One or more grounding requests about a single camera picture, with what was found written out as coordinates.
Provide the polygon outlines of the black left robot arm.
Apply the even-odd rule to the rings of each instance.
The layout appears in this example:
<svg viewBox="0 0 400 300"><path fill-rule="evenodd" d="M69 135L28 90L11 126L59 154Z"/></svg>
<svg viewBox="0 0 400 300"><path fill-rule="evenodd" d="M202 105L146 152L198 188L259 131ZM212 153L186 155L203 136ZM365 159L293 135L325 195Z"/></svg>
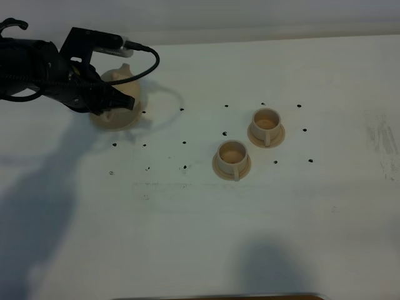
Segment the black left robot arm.
<svg viewBox="0 0 400 300"><path fill-rule="evenodd" d="M52 42L1 37L1 99L21 103L46 96L95 115L132 110L135 99L103 81L90 63L94 51L122 46L121 36L78 27L60 49Z"/></svg>

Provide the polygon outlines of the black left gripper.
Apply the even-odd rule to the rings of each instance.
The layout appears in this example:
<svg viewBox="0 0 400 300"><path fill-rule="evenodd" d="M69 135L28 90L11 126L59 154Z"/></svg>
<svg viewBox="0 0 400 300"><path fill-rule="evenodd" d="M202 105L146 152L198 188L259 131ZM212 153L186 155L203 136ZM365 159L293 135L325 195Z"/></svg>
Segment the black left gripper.
<svg viewBox="0 0 400 300"><path fill-rule="evenodd" d="M77 113L133 110L135 98L108 86L91 65L91 56L42 56L37 60L37 93Z"/></svg>

